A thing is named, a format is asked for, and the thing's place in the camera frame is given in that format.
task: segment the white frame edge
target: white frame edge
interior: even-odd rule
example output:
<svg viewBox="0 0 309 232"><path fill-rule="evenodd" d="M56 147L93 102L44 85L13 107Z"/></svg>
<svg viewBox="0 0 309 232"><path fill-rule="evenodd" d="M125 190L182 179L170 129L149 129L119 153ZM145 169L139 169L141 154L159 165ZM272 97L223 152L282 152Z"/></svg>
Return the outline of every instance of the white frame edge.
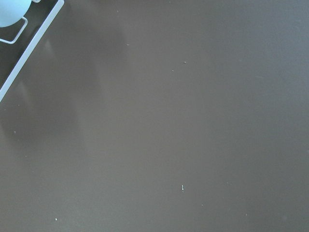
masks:
<svg viewBox="0 0 309 232"><path fill-rule="evenodd" d="M33 36L28 47L25 49L24 53L21 55L19 61L16 63L15 67L13 68L10 75L4 82L2 88L0 89L0 102L2 101L6 92L9 90L11 84L13 83L14 79L17 77L22 67L24 66L30 54L32 53L32 51L34 50L34 48L36 47L36 45L38 44L38 42L40 41L44 33L46 32L47 28L49 27L49 25L52 23L52 21L54 20L54 18L56 17L60 9L62 8L63 4L64 4L64 0L58 0L58 2L55 4L55 6L51 10L47 18L44 20L44 22L42 23L42 25L40 26L36 34Z"/></svg>

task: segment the table surface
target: table surface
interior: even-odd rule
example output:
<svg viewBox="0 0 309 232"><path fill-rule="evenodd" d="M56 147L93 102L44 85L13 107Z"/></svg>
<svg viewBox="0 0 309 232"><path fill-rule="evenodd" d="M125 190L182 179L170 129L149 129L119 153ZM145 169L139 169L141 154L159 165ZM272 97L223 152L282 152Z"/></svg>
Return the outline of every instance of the table surface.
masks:
<svg viewBox="0 0 309 232"><path fill-rule="evenodd" d="M0 104L1 231L309 231L308 11L66 1Z"/></svg>

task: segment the white wire stand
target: white wire stand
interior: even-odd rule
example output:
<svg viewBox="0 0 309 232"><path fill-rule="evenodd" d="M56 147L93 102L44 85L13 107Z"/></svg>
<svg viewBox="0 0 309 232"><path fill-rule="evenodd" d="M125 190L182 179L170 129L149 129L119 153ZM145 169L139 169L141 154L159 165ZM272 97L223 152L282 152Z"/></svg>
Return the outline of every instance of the white wire stand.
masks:
<svg viewBox="0 0 309 232"><path fill-rule="evenodd" d="M24 29L26 28L28 24L28 20L25 17L22 17L21 19L24 20L24 24L22 28L19 30L19 32L17 33L17 35L15 36L15 38L11 41L0 39L0 42L4 42L6 44L14 44L17 41L17 39L19 38L19 36L21 35L21 33L24 31Z"/></svg>

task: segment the light blue ball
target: light blue ball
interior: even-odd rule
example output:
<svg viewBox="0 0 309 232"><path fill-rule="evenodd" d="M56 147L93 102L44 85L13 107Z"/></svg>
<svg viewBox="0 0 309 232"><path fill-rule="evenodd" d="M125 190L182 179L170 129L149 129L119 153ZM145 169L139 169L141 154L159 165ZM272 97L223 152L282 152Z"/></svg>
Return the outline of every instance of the light blue ball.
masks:
<svg viewBox="0 0 309 232"><path fill-rule="evenodd" d="M20 20L29 9L31 0L0 0L0 28Z"/></svg>

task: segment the light blue object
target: light blue object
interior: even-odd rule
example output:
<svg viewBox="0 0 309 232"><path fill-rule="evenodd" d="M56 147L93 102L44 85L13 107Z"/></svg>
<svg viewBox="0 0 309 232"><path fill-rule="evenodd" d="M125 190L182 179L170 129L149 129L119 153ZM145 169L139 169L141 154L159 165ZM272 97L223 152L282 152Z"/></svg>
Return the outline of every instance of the light blue object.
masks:
<svg viewBox="0 0 309 232"><path fill-rule="evenodd" d="M31 0L0 0L0 28L19 21L27 12Z"/></svg>

